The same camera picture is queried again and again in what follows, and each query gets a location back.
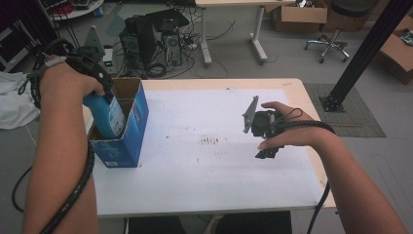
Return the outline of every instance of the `black cable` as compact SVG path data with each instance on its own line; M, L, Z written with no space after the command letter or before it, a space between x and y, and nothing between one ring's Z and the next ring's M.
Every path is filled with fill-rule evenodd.
M187 69L185 69L184 71L182 71L182 72L180 72L180 73L178 73L178 74L176 74L176 75L172 75L172 76L169 76L169 77L164 77L163 79L170 79L170 78L176 77L176 76L178 76L178 75L181 75L181 74L189 71L190 69L191 69L191 68L188 67Z
M13 188L13 192L12 192L12 202L13 202L13 206L16 208L16 210L18 210L21 213L24 213L24 209L21 208L18 205L18 202L16 201L16 192L18 191L19 185L21 183L21 181L24 179L24 177L30 172L31 167L28 168L23 175L21 175L21 177L19 178L18 182L15 184L15 187Z
M61 16L60 12L58 12L57 15L58 15L58 17L60 18L60 25L62 25L62 24L63 24L63 17ZM65 25L64 27L66 28L67 33L69 33L69 36L72 38L73 44L74 44L75 46L78 46L78 45L76 44L76 41L75 41L75 39L73 38L72 33L70 32L70 30L67 28L66 25Z
M122 67L124 67L124 64L125 64L125 55L124 55L124 58L122 59L121 67L119 67L119 71L116 73L115 77L118 77L119 73L120 73L121 70L122 70Z
M76 203L78 198L83 192L86 184L88 183L89 178L91 177L92 171L94 170L94 150L92 149L91 143L88 141L88 153L85 169L82 173L81 178L79 179L78 184L73 189L73 192L67 197L64 204L58 209L53 218L49 223L43 228L42 234L53 233L55 228L61 222L61 220L67 215L73 205Z
M329 126L328 124L322 122L322 121L314 121L314 120L305 120L305 121L294 121L294 122L286 122L282 124L276 124L276 128L280 129L287 129L287 128L293 128L293 127L319 127L326 129L333 134L335 134L333 128ZM322 193L321 198L319 199L319 203L316 205L316 209L314 210L313 216L311 218L309 228L307 230L307 234L310 234L311 231L313 230L314 223L316 222L317 215L319 214L319 211L322 208L322 205L324 204L325 200L327 199L328 193L330 191L330 184L327 182L324 188L324 192Z
M195 30L194 21L197 20L197 19L199 19L199 18L201 17L201 16L195 15L195 14L197 13L198 9L199 9L199 8L196 8L194 13L192 13L191 10L189 9L189 17L190 17L190 19L191 19L190 23L191 23L191 25L192 25L192 29L191 29L191 31L189 32L189 35L191 35L191 34L194 32L194 30Z
M231 23L231 25L228 27L228 29L227 29L224 33L222 33L221 35L215 36L215 37L213 37L213 38L207 38L206 40L207 40L207 41L216 40L216 39L222 37L223 35L227 34L227 32L234 26L234 24L235 24L236 21L237 21L237 20L234 19L234 21Z
M64 15L66 16L66 19L69 20L69 17L67 16L67 13L66 13L66 11L64 10L64 7L62 7L62 9L63 9ZM79 41L78 41L78 39L77 39L77 37L76 37L76 33L75 33L75 31L73 30L73 27L72 27L72 24L71 24L71 23L69 23L69 27L70 27L70 30L71 30L72 33L73 33L73 37L74 37L73 43L75 44L76 47L80 47L80 43L79 43Z
M155 68L161 68L159 72L154 72ZM154 63L146 68L146 75L150 78L160 78L167 75L167 68L161 63Z

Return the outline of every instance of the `floor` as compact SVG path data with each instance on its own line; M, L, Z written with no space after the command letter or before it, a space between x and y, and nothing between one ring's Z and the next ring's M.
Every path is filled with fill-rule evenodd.
M112 45L116 37L109 36L106 29L114 17L131 17L135 14L134 9L145 6L130 2L121 6L105 3L102 18L87 15L70 22L80 42L84 41L89 26L94 24L103 44ZM248 39L248 33L254 27L256 10L256 7L250 6L207 9L208 36L220 35L230 23L236 21L228 33L208 41L212 67L204 69L201 51L197 50L193 56L195 64L190 70L182 73L183 69L176 68L170 70L166 77L182 73L173 79L299 78L304 83L320 84L335 84L338 81L348 64L342 62L338 53L329 53L324 64L320 64L321 47L312 46L304 51L305 41L318 38L320 33L275 32L269 18L262 21L260 41L270 62L259 65ZM343 41L349 43L347 50L350 55L355 54L373 23L369 22L361 31L340 35ZM66 25L64 23L60 28L62 36L67 36ZM194 31L200 32L198 21ZM31 63L30 58L27 58L15 72L29 72ZM413 233L413 86L402 85L374 59L357 81L356 88L387 137L343 137L343 140L389 198L409 232ZM0 130L0 233L20 233L22 214L14 209L10 198L15 183L31 165L38 128L39 123L35 120L21 128ZM22 181L17 192L21 206L24 204L26 185L27 178ZM334 209L321 211L314 233L344 233L335 212ZM306 232L311 215L312 211L292 212L293 232ZM182 215L180 219L188 234L201 234L211 216ZM101 233L122 233L123 219L100 217L99 227Z

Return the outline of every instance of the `black stand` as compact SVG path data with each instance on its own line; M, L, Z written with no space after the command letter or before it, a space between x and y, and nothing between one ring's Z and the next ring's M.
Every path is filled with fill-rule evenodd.
M324 111L338 111L346 95L355 85L367 65L382 48L394 29L398 26L413 5L413 0L390 1L382 15L358 48L340 80L328 97L321 101Z

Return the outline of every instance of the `blue cardboard box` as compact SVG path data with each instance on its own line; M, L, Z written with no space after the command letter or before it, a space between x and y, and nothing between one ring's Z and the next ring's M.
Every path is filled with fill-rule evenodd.
M148 104L140 79L113 81L112 91L128 117L125 130L118 139L104 139L92 125L88 139L94 153L107 168L136 168L149 114Z

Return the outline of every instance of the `computer tower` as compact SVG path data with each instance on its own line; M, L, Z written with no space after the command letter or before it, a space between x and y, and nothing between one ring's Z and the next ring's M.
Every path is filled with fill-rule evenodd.
M2 26L0 30L0 71L3 72L12 70L29 53L27 46L32 40L31 35L20 20L14 22L14 26L19 26L22 31L13 31L8 26L5 29Z
M167 64L171 66L182 65L182 54L179 34L177 32L164 33L163 36Z
M124 51L125 65L131 69L144 69L142 58L140 56L139 45L136 35L129 35L125 33L119 35L122 43L122 49Z
M119 34L125 63L132 69L145 69L152 62L156 50L152 24L146 16L125 19L125 24Z

